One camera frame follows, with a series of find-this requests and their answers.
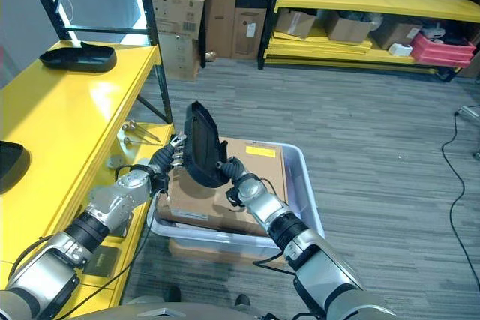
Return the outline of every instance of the plastic bin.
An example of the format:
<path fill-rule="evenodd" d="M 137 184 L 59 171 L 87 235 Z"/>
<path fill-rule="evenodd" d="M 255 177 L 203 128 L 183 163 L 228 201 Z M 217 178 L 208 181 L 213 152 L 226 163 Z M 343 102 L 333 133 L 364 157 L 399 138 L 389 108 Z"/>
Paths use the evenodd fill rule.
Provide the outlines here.
<path fill-rule="evenodd" d="M 294 145 L 273 142 L 269 144 L 280 145 L 283 148 L 290 208 L 310 228 L 325 237 L 302 151 Z M 148 212 L 148 223 L 152 221 L 153 216 L 154 209 L 151 206 Z M 166 220 L 157 220 L 156 217 L 151 230 L 155 234 L 172 238 L 183 247 L 231 253 L 249 253 L 253 256 L 265 257 L 273 256 L 279 251 L 274 241 L 268 237 L 219 232 L 182 224 L 177 225 Z"/>

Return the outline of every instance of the brown cardboard box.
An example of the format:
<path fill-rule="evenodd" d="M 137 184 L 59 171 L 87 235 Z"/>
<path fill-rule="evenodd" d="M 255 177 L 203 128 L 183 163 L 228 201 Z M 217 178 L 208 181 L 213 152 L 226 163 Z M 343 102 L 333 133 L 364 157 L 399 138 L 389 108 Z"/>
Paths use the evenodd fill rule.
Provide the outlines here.
<path fill-rule="evenodd" d="M 205 17 L 207 52 L 231 58 L 235 0 L 205 0 Z"/>
<path fill-rule="evenodd" d="M 184 35 L 161 33 L 158 41 L 165 77 L 194 82 L 200 69 L 198 41 Z"/>
<path fill-rule="evenodd" d="M 393 43 L 409 45 L 422 28 L 421 23 L 408 16 L 385 16 L 382 25 L 370 35 L 384 50 Z"/>
<path fill-rule="evenodd" d="M 308 33 L 314 25 L 315 16 L 302 13 L 301 11 L 291 11 L 287 8 L 280 9 L 275 30 L 281 31 L 294 37 L 306 39 Z"/>
<path fill-rule="evenodd" d="M 370 23 L 340 18 L 338 12 L 333 10 L 328 12 L 325 31 L 330 40 L 361 43 L 370 32 Z"/>
<path fill-rule="evenodd" d="M 232 58 L 256 58 L 266 14 L 266 9 L 249 9 L 243 7 L 237 7 L 235 9 Z"/>
<path fill-rule="evenodd" d="M 157 31 L 198 39 L 203 0 L 151 0 Z"/>
<path fill-rule="evenodd" d="M 465 67 L 458 73 L 458 76 L 464 78 L 474 78 L 478 79 L 480 77 L 480 52 L 477 52 L 470 60 L 470 65 Z"/>
<path fill-rule="evenodd" d="M 221 140 L 228 141 L 229 157 L 238 157 L 249 171 L 259 178 L 269 179 L 280 199 L 287 200 L 284 156 L 280 146 L 240 139 Z M 230 183 L 217 189 L 203 187 L 189 176 L 186 169 L 176 168 L 171 174 L 169 197 L 161 196 L 158 200 L 157 215 L 161 219 L 210 229 L 266 235 L 251 214 L 228 202 L 225 192 L 231 187 Z"/>

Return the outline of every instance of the black joint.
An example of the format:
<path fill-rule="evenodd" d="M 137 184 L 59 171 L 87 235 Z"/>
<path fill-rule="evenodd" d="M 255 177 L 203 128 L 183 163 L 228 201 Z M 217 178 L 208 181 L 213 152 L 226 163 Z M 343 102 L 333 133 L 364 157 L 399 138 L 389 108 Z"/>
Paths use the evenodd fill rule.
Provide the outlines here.
<path fill-rule="evenodd" d="M 288 243 L 301 234 L 308 227 L 294 213 L 288 212 L 280 215 L 271 222 L 268 234 L 282 251 Z"/>
<path fill-rule="evenodd" d="M 93 253 L 108 235 L 109 229 L 84 211 L 65 229 L 65 232 Z"/>

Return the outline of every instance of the wall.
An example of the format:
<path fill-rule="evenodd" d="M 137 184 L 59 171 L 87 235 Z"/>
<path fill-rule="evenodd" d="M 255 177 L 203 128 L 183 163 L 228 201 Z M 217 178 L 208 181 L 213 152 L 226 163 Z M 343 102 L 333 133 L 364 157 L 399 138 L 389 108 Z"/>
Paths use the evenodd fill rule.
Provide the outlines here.
<path fill-rule="evenodd" d="M 71 0 L 74 25 L 130 28 L 139 18 L 137 0 Z M 71 7 L 64 1 L 71 17 Z M 52 46 L 57 36 L 39 0 L 1 0 L 0 46 L 4 48 L 4 68 L 0 86 Z M 119 42 L 120 34 L 78 33 L 80 40 Z"/>

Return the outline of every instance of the black cable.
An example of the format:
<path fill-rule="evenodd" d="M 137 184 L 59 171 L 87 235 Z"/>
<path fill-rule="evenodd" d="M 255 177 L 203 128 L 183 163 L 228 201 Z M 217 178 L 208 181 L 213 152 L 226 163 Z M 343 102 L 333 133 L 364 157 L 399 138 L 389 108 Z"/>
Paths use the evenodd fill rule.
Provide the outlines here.
<path fill-rule="evenodd" d="M 273 261 L 277 258 L 280 258 L 283 254 L 284 254 L 284 252 L 280 251 L 277 255 L 273 255 L 271 258 L 268 258 L 268 259 L 265 259 L 265 260 L 256 260 L 255 262 L 253 262 L 253 264 L 255 266 L 258 266 L 259 268 L 268 269 L 268 270 L 272 270 L 272 271 L 277 271 L 277 272 L 282 273 L 282 274 L 288 274 L 288 275 L 295 276 L 296 274 L 293 271 L 288 271 L 288 270 L 279 269 L 279 268 L 273 268 L 272 266 L 264 265 L 267 262 L 271 262 L 271 261 Z"/>
<path fill-rule="evenodd" d="M 277 191 L 275 190 L 275 187 L 273 186 L 272 182 L 271 182 L 269 179 L 267 179 L 267 178 L 261 178 L 260 180 L 261 180 L 261 181 L 266 181 L 267 183 L 269 183 L 271 189 L 273 190 L 273 194 L 278 195 L 278 194 L 277 194 Z"/>
<path fill-rule="evenodd" d="M 476 108 L 476 107 L 480 107 L 480 105 L 475 105 L 475 106 L 469 106 L 469 108 Z M 451 230 L 453 230 L 453 233 L 455 235 L 455 237 L 457 238 L 458 240 L 458 243 L 460 244 L 460 247 L 462 248 L 463 250 L 463 253 L 465 254 L 465 257 L 466 257 L 466 260 L 468 261 L 468 265 L 470 266 L 470 270 L 472 271 L 472 274 L 473 274 L 473 277 L 475 278 L 475 282 L 477 284 L 477 287 L 478 287 L 478 291 L 480 292 L 480 281 L 479 281 L 479 276 L 477 275 L 477 273 L 475 272 L 475 268 L 473 267 L 473 264 L 472 262 L 470 261 L 470 257 L 468 255 L 468 252 L 467 250 L 465 249 L 465 246 L 464 246 L 464 243 L 462 242 L 462 240 L 460 239 L 460 237 L 458 236 L 458 233 L 457 233 L 457 229 L 455 228 L 455 226 L 453 225 L 453 219 L 452 219 L 452 213 L 453 213 L 453 208 L 454 206 L 457 204 L 458 200 L 460 200 L 462 198 L 462 196 L 464 196 L 465 194 L 465 182 L 464 180 L 462 179 L 461 176 L 459 176 L 459 174 L 457 173 L 457 171 L 454 169 L 453 165 L 450 163 L 449 159 L 447 158 L 446 154 L 445 154 L 445 147 L 449 144 L 452 144 L 453 141 L 455 141 L 455 139 L 457 138 L 457 134 L 458 134 L 458 129 L 457 129 L 457 117 L 458 117 L 458 112 L 456 112 L 454 115 L 453 115 L 453 124 L 454 124 L 454 134 L 453 134 L 453 137 L 445 142 L 443 145 L 442 145 L 442 156 L 443 156 L 443 159 L 445 159 L 445 161 L 447 162 L 448 164 L 448 167 L 450 168 L 450 170 L 453 171 L 453 173 L 455 174 L 455 176 L 458 178 L 458 180 L 460 181 L 461 183 L 461 186 L 462 186 L 462 190 L 460 192 L 460 195 L 457 196 L 457 198 L 453 201 L 453 203 L 450 205 L 450 211 L 448 212 L 448 218 L 450 219 L 450 226 L 451 226 Z"/>
<path fill-rule="evenodd" d="M 17 269 L 18 265 L 22 260 L 38 245 L 42 244 L 43 242 L 49 240 L 53 235 L 48 235 L 43 238 L 39 238 L 37 241 L 35 241 L 33 244 L 30 244 L 25 250 L 22 251 L 22 253 L 19 255 L 18 258 L 16 258 L 14 264 L 12 265 L 12 268 L 10 269 L 10 273 L 8 274 L 8 280 L 15 274 L 15 270 Z"/>
<path fill-rule="evenodd" d="M 157 207 L 157 202 L 158 202 L 158 197 L 157 197 L 157 200 L 155 201 L 155 207 Z M 61 318 L 58 318 L 58 320 L 63 320 L 65 319 L 67 316 L 71 315 L 75 310 L 77 310 L 79 307 L 81 307 L 84 303 L 86 303 L 87 301 L 89 301 L 91 298 L 93 298 L 96 294 L 98 294 L 99 292 L 101 292 L 102 290 L 104 290 L 108 285 L 110 285 L 112 282 L 114 282 L 115 280 L 117 280 L 125 271 L 128 270 L 128 268 L 134 263 L 135 259 L 137 258 L 137 256 L 140 254 L 140 252 L 142 251 L 143 247 L 145 246 L 148 238 L 149 238 L 149 235 L 150 235 L 150 231 L 152 230 L 152 225 L 153 225 L 153 222 L 154 222 L 154 217 L 152 216 L 151 217 L 151 222 L 150 222 L 150 225 L 148 226 L 148 230 L 147 230 L 147 233 L 145 234 L 145 238 L 143 239 L 143 242 L 140 244 L 139 248 L 137 249 L 137 251 L 135 252 L 135 254 L 133 255 L 133 258 L 130 260 L 130 262 L 128 263 L 127 266 L 125 266 L 118 274 L 116 274 L 112 279 L 108 280 L 105 284 L 103 284 L 100 288 L 98 288 L 98 290 L 96 290 L 95 292 L 93 292 L 92 294 L 90 294 L 89 296 L 87 296 L 85 299 L 83 299 L 82 301 L 80 301 L 74 308 L 70 309 L 68 311 L 68 313 L 66 313 L 65 315 L 63 315 Z"/>

